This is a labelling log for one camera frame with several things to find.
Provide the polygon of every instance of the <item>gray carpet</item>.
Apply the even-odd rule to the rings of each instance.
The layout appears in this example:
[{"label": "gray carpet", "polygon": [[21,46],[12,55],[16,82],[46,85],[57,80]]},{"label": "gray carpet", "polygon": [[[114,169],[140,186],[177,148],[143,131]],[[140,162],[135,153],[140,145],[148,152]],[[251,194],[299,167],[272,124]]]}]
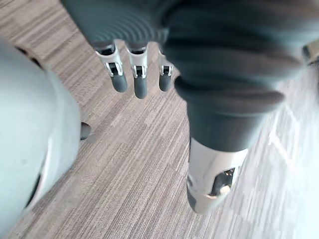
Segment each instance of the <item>gray carpet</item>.
[{"label": "gray carpet", "polygon": [[185,193],[185,103],[174,89],[159,90],[154,44],[149,94],[141,101],[134,96],[123,45],[129,90],[120,94],[57,0],[0,1],[0,36],[31,48],[59,75],[96,136],[94,144],[81,143],[74,166],[9,239],[317,238],[315,68],[282,86],[287,106],[267,119],[235,190],[201,216],[192,212]]}]

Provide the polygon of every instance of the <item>dark gray sleeve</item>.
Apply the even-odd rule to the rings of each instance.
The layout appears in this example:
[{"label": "dark gray sleeve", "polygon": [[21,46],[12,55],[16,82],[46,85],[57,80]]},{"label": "dark gray sleeve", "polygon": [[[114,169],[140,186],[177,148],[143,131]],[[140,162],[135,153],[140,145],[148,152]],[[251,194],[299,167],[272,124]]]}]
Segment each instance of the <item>dark gray sleeve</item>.
[{"label": "dark gray sleeve", "polygon": [[312,1],[179,1],[161,22],[190,134],[221,151],[254,142],[267,113],[284,101],[278,83],[300,72],[302,47],[319,38]]}]

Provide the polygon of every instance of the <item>white robot body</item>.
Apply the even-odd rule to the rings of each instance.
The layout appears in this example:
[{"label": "white robot body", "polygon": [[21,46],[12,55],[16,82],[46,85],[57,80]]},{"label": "white robot body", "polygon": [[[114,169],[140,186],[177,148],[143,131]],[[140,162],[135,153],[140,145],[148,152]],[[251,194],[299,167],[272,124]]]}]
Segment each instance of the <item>white robot body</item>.
[{"label": "white robot body", "polygon": [[70,168],[81,122],[70,93],[30,51],[0,40],[0,72],[1,238]]}]

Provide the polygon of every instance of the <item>robotic finger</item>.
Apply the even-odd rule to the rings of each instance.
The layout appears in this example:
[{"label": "robotic finger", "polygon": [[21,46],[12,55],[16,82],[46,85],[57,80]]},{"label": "robotic finger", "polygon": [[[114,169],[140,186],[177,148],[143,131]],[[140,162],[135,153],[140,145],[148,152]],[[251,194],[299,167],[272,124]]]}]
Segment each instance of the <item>robotic finger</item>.
[{"label": "robotic finger", "polygon": [[148,44],[126,43],[134,78],[134,92],[137,98],[147,95]]},{"label": "robotic finger", "polygon": [[167,61],[166,56],[162,52],[162,48],[159,47],[159,88],[162,91],[168,91],[171,87],[171,73],[173,71],[173,65]]},{"label": "robotic finger", "polygon": [[116,44],[110,41],[106,43],[105,47],[96,49],[95,52],[107,69],[114,89],[120,93],[125,92],[128,88],[128,83],[123,72],[123,64]]}]

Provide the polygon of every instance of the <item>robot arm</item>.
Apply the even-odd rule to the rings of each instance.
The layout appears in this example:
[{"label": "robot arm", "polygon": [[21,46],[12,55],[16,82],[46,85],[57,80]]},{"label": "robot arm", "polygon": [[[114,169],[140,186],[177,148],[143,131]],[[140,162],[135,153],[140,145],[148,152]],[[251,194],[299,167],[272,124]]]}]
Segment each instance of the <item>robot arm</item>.
[{"label": "robot arm", "polygon": [[[198,213],[233,187],[267,113],[284,101],[278,83],[299,72],[301,48],[319,36],[319,9],[310,0],[62,3],[93,48],[114,39],[158,42],[161,89],[170,84],[172,64],[180,71],[175,88],[187,101],[190,127],[188,200]],[[128,49],[143,98],[146,61]]]},{"label": "robot arm", "polygon": [[[319,37],[313,0],[62,3],[118,92],[127,82],[116,39],[127,44],[138,98],[147,93],[148,42],[160,45],[161,90],[169,88],[172,65],[180,71],[175,88],[187,101],[190,126],[187,195],[197,213],[229,193],[265,116],[284,101],[278,83],[298,73],[301,48]],[[81,134],[76,102],[52,72],[20,52],[0,42],[0,236],[72,165]]]}]

